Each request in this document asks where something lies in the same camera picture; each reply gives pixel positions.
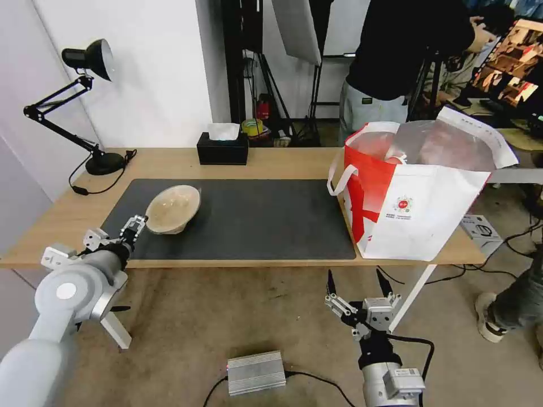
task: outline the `lamp arm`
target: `lamp arm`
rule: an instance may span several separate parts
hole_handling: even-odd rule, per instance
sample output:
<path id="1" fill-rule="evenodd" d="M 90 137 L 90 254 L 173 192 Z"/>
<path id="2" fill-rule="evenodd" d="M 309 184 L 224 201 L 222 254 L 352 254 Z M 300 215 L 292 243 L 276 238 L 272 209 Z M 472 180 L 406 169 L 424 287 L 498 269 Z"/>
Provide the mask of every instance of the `lamp arm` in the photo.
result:
<path id="1" fill-rule="evenodd" d="M 78 77 L 75 81 L 72 83 L 64 86 L 62 89 L 59 89 L 58 91 L 54 92 L 53 94 L 47 96 L 46 98 L 40 100 L 37 103 L 34 103 L 33 105 L 26 106 L 23 109 L 23 113 L 26 117 L 29 119 L 34 120 L 37 123 L 40 123 L 41 125 L 47 127 L 48 129 L 54 131 L 55 133 L 61 135 L 64 138 L 67 138 L 71 142 L 79 145 L 80 147 L 84 148 L 88 152 L 92 152 L 94 154 L 99 154 L 100 149 L 98 144 L 91 143 L 81 137 L 78 137 L 77 135 L 70 133 L 67 130 L 64 130 L 62 127 L 56 125 L 55 123 L 47 120 L 45 118 L 45 115 L 49 112 L 52 112 L 53 110 L 67 104 L 68 102 L 72 101 L 75 98 L 78 98 L 82 94 L 88 92 L 92 89 L 92 81 L 93 77 L 89 75 L 81 75 Z M 60 100 L 60 101 L 53 101 L 50 102 L 51 99 L 54 97 L 60 95 L 61 93 L 67 91 L 70 88 L 73 88 L 76 85 L 82 85 L 84 89 L 80 90 L 79 92 L 67 97 L 66 99 Z"/>

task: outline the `gray pants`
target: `gray pants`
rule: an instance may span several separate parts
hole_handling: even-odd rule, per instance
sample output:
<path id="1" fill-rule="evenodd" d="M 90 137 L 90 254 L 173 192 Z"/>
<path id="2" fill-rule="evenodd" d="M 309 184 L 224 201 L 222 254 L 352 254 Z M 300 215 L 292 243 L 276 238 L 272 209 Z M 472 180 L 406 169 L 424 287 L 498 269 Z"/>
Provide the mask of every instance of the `gray pants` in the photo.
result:
<path id="1" fill-rule="evenodd" d="M 543 322 L 543 250 L 529 270 L 500 293 L 488 313 L 496 325 L 508 330 Z"/>
<path id="2" fill-rule="evenodd" d="M 403 105 L 405 99 L 401 96 L 391 101 L 382 101 L 356 90 L 347 81 L 343 82 L 339 98 L 339 146 L 343 146 L 347 137 L 366 123 L 404 123 L 407 119 L 407 105 Z"/>

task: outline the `black tissue box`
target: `black tissue box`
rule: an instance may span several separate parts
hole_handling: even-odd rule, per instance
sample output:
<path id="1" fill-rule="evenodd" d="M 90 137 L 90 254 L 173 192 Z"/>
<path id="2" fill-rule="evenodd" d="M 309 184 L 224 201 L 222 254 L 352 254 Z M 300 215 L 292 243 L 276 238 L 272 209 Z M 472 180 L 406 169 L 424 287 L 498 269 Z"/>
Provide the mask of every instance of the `black tissue box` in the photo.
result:
<path id="1" fill-rule="evenodd" d="M 249 142 L 245 133 L 239 133 L 236 140 L 215 141 L 209 133 L 202 133 L 196 144 L 200 164 L 246 165 Z"/>

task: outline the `concrete floor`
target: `concrete floor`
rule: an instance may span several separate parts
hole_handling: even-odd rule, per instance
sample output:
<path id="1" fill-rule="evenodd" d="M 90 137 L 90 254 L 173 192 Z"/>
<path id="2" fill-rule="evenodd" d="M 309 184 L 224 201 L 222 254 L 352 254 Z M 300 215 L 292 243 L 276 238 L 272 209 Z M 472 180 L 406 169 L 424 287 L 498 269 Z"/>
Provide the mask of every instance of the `concrete floor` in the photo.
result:
<path id="1" fill-rule="evenodd" d="M 528 225 L 519 202 L 515 186 L 487 187 L 472 212 L 487 216 L 506 237 Z M 533 248 L 528 236 L 515 244 L 521 250 Z M 487 268 L 519 274 L 528 265 L 527 259 L 500 248 Z M 410 272 L 399 267 L 386 270 L 398 279 L 406 279 Z M 349 328 L 324 305 L 326 271 L 131 272 L 119 304 L 132 309 L 118 314 L 133 335 L 130 350 L 119 352 L 98 324 L 84 324 L 77 337 L 79 363 L 64 405 L 200 406 L 211 386 L 225 375 L 228 358 L 280 349 L 288 369 L 331 379 L 356 406 L 364 406 L 359 348 Z M 439 267 L 433 277 L 458 271 Z M 380 295 L 371 268 L 335 268 L 334 276 L 338 293 L 348 300 Z M 426 406 L 541 405 L 543 371 L 533 330 L 513 332 L 500 344 L 491 344 L 475 325 L 475 297 L 481 291 L 499 292 L 511 281 L 506 275 L 470 271 L 461 279 L 423 289 L 397 334 L 424 337 L 436 344 Z M 406 366 L 422 368 L 425 346 L 398 343 L 395 349 Z M 255 405 L 347 404 L 334 388 L 302 376 L 289 379 L 285 388 L 233 398 L 222 383 L 209 403 Z"/>

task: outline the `shoe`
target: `shoe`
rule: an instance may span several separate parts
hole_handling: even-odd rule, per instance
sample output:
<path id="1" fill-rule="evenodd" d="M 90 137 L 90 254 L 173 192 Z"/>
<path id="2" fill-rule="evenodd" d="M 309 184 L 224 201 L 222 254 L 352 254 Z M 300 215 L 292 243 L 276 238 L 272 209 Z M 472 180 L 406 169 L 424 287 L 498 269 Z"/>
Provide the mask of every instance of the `shoe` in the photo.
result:
<path id="1" fill-rule="evenodd" d="M 541 354 L 539 356 L 539 367 L 543 370 L 543 324 L 539 325 L 536 330 L 537 341 L 541 348 Z"/>
<path id="2" fill-rule="evenodd" d="M 475 301 L 477 311 L 477 329 L 484 339 L 492 343 L 498 343 L 507 333 L 506 329 L 500 328 L 488 320 L 488 307 L 496 300 L 496 294 L 483 293 Z"/>

